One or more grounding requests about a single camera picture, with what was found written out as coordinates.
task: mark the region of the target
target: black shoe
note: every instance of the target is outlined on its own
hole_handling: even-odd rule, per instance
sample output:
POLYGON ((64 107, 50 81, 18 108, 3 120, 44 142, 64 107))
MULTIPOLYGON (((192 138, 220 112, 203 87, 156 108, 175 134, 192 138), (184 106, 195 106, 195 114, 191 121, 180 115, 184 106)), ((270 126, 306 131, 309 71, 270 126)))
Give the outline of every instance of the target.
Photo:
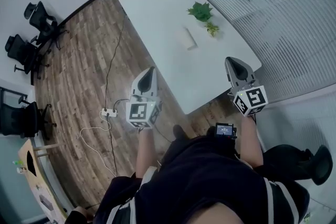
POLYGON ((215 132, 216 132, 216 127, 215 126, 211 126, 206 131, 206 136, 215 136, 215 132))
POLYGON ((174 125, 173 134, 176 139, 189 140, 189 137, 187 136, 187 134, 185 133, 185 131, 182 129, 180 125, 174 125))

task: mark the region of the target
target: small screen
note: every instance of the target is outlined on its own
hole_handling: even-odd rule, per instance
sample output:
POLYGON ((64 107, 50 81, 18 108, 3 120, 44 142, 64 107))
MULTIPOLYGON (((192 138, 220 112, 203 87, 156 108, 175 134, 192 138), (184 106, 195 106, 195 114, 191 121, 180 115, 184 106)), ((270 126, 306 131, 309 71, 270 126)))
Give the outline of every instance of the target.
POLYGON ((232 135, 232 126, 217 125, 218 135, 232 135))

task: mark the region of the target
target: white table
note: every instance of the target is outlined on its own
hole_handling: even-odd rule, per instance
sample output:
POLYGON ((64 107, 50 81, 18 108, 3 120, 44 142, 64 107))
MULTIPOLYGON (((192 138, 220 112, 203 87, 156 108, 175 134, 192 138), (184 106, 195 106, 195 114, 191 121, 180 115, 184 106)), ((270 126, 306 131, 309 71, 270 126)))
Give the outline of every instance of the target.
POLYGON ((119 0, 183 112, 188 114, 231 88, 225 58, 239 58, 253 71, 261 62, 214 8, 221 33, 211 37, 187 9, 207 0, 119 0), (187 50, 186 27, 198 47, 187 50))

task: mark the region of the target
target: white cable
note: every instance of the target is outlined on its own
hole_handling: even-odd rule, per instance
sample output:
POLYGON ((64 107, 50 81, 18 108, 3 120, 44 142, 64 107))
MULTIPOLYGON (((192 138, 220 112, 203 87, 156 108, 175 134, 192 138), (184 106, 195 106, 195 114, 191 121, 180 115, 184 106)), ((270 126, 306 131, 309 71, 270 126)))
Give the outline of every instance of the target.
POLYGON ((101 129, 101 130, 103 130, 103 131, 107 131, 107 132, 111 130, 111 123, 109 123, 107 120, 104 120, 104 119, 101 117, 101 111, 99 112, 99 118, 101 118, 103 121, 107 122, 108 127, 109 127, 107 130, 103 129, 102 127, 86 127, 86 128, 83 128, 82 130, 80 130, 80 133, 79 133, 79 134, 80 134, 80 137, 82 137, 84 143, 85 143, 90 149, 94 150, 95 152, 97 152, 97 153, 99 154, 99 156, 100 156, 102 162, 104 163, 104 166, 106 167, 106 169, 107 169, 108 171, 110 171, 114 177, 117 177, 117 176, 115 175, 115 173, 112 172, 112 171, 106 166, 106 164, 105 164, 105 162, 104 162, 102 156, 100 155, 100 153, 99 153, 98 151, 96 151, 93 147, 90 147, 90 146, 85 142, 84 137, 82 136, 82 131, 83 131, 83 130, 89 130, 89 129, 101 129))

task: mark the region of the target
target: green plant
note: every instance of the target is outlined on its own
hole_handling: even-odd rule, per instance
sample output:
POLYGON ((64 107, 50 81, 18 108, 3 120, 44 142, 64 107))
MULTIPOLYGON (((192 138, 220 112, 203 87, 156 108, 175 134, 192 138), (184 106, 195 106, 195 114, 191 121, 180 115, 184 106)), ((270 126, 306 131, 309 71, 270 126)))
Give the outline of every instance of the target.
POLYGON ((207 22, 205 27, 212 37, 214 37, 215 34, 219 31, 219 27, 217 25, 214 25, 212 22, 207 22))
POLYGON ((189 15, 194 15, 197 20, 200 20, 201 22, 208 21, 212 14, 210 11, 212 8, 210 8, 209 3, 198 3, 195 2, 192 8, 188 9, 189 15))

